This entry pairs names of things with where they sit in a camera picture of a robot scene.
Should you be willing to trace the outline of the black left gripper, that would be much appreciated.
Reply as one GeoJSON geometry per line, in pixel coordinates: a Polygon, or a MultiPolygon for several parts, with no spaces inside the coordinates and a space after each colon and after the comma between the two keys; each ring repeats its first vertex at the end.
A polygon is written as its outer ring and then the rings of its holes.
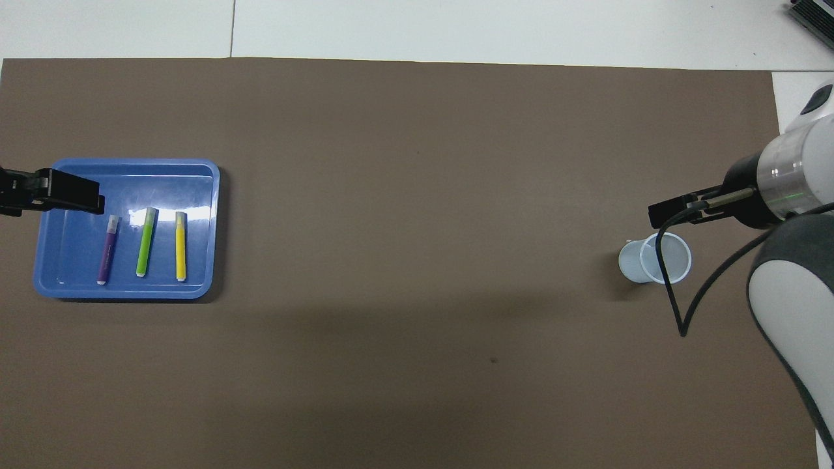
{"type": "Polygon", "coordinates": [[[20,217],[24,210],[52,208],[101,216],[105,204],[98,181],[56,169],[25,172],[0,167],[0,216],[20,217]],[[47,200],[41,198],[42,190],[47,190],[47,200]]]}

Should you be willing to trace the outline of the purple marker pen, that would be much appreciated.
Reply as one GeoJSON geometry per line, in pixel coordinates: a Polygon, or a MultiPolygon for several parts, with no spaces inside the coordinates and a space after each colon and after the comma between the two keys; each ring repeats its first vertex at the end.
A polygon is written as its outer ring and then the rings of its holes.
{"type": "Polygon", "coordinates": [[[116,214],[110,214],[108,217],[108,224],[106,226],[104,244],[102,244],[102,256],[96,273],[96,284],[104,286],[108,284],[111,272],[113,270],[113,262],[115,257],[115,250],[117,247],[117,237],[119,236],[119,226],[121,217],[116,214]]]}

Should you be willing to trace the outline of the green marker pen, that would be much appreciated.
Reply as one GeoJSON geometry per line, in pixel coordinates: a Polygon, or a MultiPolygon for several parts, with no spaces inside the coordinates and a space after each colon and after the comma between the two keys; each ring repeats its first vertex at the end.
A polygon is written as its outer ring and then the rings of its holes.
{"type": "Polygon", "coordinates": [[[146,208],[142,225],[142,234],[138,246],[137,263],[135,267],[135,276],[137,276],[137,278],[144,278],[148,274],[150,249],[152,247],[152,243],[154,242],[154,230],[157,222],[157,215],[157,208],[146,208]]]}

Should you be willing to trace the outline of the yellow marker pen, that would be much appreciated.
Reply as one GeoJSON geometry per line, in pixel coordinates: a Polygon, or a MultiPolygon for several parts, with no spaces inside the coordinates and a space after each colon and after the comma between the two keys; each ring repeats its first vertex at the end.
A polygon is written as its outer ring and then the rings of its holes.
{"type": "Polygon", "coordinates": [[[184,283],[187,279],[186,253],[186,214],[183,211],[175,213],[175,277],[184,283]]]}

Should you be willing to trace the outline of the blue plastic tray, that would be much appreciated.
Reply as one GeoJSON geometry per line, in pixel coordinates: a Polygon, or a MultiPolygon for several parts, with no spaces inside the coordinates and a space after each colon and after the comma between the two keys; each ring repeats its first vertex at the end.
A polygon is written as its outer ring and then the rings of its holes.
{"type": "Polygon", "coordinates": [[[60,171],[98,181],[101,216],[51,210],[41,216],[33,269],[36,291],[78,300],[190,301],[214,279],[221,173],[205,158],[63,158],[60,171]],[[148,274],[135,270],[145,210],[158,210],[148,274]],[[175,277],[175,213],[186,214],[187,279],[175,277]],[[121,217],[108,284],[96,284],[110,214],[121,217]]]}

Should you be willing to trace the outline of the translucent plastic cup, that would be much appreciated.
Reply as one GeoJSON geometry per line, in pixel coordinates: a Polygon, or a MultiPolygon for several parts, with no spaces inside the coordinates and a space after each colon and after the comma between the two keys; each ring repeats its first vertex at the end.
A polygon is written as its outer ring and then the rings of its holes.
{"type": "Polygon", "coordinates": [[[683,238],[665,233],[643,240],[631,240],[618,255],[620,272],[635,284],[676,284],[688,276],[692,267],[690,246],[683,238]]]}

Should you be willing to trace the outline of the grey laptop corner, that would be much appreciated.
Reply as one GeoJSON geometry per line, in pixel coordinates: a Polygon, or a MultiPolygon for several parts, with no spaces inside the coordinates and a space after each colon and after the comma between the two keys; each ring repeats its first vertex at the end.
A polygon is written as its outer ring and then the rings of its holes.
{"type": "Polygon", "coordinates": [[[834,0],[788,0],[788,15],[802,26],[834,36],[834,0]]]}

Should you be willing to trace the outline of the brown table mat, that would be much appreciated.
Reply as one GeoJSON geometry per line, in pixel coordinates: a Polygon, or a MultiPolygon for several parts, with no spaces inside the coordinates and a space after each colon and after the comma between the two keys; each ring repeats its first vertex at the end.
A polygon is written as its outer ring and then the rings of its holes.
{"type": "Polygon", "coordinates": [[[0,216],[0,469],[816,469],[747,309],[617,255],[779,134],[771,72],[13,59],[0,166],[208,158],[188,303],[34,289],[0,216]]]}

